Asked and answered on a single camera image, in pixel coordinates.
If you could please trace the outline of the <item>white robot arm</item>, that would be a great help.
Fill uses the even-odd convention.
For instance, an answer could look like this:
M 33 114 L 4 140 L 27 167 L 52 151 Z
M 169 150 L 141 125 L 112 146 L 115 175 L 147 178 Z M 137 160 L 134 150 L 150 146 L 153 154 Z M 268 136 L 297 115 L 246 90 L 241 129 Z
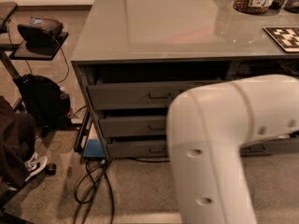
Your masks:
M 296 132 L 299 80 L 265 75 L 193 88 L 168 108 L 183 224 L 257 224 L 239 149 Z

